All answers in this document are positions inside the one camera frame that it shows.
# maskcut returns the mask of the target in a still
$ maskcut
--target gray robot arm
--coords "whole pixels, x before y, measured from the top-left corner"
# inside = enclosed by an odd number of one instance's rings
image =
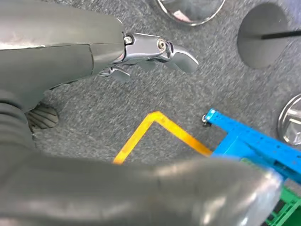
[[[112,16],[34,1],[0,2],[1,226],[260,226],[281,180],[239,162],[158,166],[37,153],[25,111],[46,89],[84,76],[124,77],[121,64],[193,71],[185,49],[124,33]]]

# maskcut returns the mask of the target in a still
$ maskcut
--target black rod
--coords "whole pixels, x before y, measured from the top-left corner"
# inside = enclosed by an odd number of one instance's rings
[[[294,37],[294,36],[301,36],[301,30],[291,31],[291,32],[280,32],[274,34],[264,34],[261,36],[261,39],[262,40],[279,39],[279,38],[287,38],[287,37]]]

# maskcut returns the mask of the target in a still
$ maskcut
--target gray carpet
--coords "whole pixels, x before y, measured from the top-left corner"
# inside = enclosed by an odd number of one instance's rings
[[[165,19],[147,0],[55,0],[60,4],[114,15],[127,31],[160,35],[187,47],[199,61],[185,74],[163,65],[144,72],[127,68],[129,82],[88,78],[46,93],[45,102],[60,116],[55,129],[36,133],[42,152],[112,161],[147,114],[161,111],[213,150],[225,135],[202,128],[210,107],[276,137],[277,119],[290,98],[301,92],[301,40],[290,39],[274,65],[254,70],[244,65],[236,49],[242,19],[260,0],[226,0],[215,18],[187,28]],[[301,26],[299,0],[277,0],[290,28]],[[150,128],[127,162],[155,163],[198,155],[159,125]]]

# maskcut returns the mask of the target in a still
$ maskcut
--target blue ruler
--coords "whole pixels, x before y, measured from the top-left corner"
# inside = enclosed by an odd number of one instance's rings
[[[301,152],[210,109],[205,117],[210,124],[228,132],[211,157],[223,155],[247,158],[272,167],[284,179],[301,184]]]

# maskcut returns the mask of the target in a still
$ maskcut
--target yellow tape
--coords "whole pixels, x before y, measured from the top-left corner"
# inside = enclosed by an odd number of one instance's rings
[[[208,157],[212,153],[211,150],[198,142],[165,115],[161,112],[153,112],[148,114],[145,119],[143,119],[142,123],[140,123],[137,130],[121,148],[121,150],[114,159],[113,163],[122,164],[155,121],[198,153],[206,157]]]

